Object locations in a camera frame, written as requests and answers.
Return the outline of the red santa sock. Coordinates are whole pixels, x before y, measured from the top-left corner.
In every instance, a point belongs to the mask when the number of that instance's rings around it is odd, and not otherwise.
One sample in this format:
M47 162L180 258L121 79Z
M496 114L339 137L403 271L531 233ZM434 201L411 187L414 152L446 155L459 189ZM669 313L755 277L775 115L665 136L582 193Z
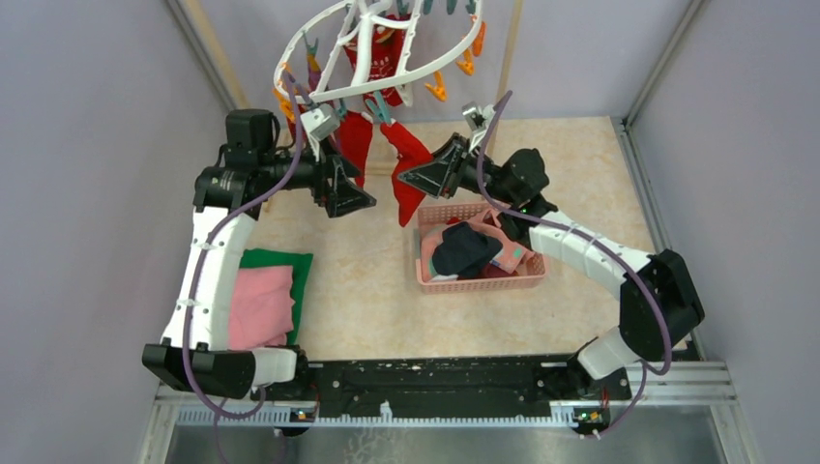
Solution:
M400 181L398 175L432 161L432 155L424 143L399 122L383 123L379 129L396 150L397 162L391 180L398 205L398 224L405 227L426 198L426 194Z
M349 111L338 129L341 153L359 170L356 185L362 188L366 182L366 162L373 137L373 124L362 113Z

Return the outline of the pink plastic basket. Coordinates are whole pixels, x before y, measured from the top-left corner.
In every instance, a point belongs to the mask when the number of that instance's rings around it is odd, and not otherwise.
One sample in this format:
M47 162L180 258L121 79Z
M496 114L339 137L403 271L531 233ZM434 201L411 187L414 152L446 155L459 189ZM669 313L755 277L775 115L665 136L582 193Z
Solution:
M489 209L485 202L440 204L421 206L416 213L414 230L415 275L425 294L474 292L483 290L513 290L538 286L549 274L549 260L534 254L520 261L511 274L495 267L494 271L482 273L477 278L434 276L432 267L424 261L422 251L425 238L440 228L454 222L467 220Z

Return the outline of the teal clothespin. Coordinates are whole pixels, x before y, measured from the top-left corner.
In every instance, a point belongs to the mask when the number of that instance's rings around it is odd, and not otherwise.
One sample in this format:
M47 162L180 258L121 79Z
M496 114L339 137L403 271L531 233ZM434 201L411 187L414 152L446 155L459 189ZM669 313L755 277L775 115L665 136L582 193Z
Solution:
M391 125L395 122L390 107L380 91L374 91L369 99L365 99L365 105L375 124Z

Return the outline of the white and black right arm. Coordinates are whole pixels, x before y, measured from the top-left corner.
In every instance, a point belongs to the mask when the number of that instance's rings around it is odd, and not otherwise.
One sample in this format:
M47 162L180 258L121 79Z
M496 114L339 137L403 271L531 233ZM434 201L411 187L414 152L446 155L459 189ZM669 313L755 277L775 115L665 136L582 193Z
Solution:
M431 161L397 177L431 197L449 197L458 189L481 194L508 239L570 266L618 299L617 326L573 356L567 384L580 398L594 397L606 376L633 363L655 362L654 373L665 374L673 347L705 318L681 254L624 246L571 219L542 195L549 178L534 148L519 149L498 165L454 134Z

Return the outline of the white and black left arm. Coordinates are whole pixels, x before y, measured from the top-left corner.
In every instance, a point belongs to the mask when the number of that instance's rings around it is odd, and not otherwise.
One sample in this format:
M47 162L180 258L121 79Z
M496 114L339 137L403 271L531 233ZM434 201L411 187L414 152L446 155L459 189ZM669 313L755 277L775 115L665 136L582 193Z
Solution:
M375 205L354 183L360 172L335 146L340 126L327 103L295 117L297 143L277 146L277 117L265 109L239 109L225 118L219 161L194 183L192 236L182 286L158 343L141 361L164 384L200 396L243 398L274 388L298 399L309 388L305 358L290 347L232 350L230 301L246 243L264 201L282 189L306 189L329 218Z

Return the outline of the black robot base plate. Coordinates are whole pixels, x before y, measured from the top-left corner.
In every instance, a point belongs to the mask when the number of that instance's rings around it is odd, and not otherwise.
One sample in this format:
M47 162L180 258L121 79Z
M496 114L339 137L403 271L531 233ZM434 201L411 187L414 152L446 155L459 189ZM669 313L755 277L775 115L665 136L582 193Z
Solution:
M294 380L265 389L269 401L331 400L363 392L511 392L548 400L628 400L620 368L588 380L570 354L303 362Z

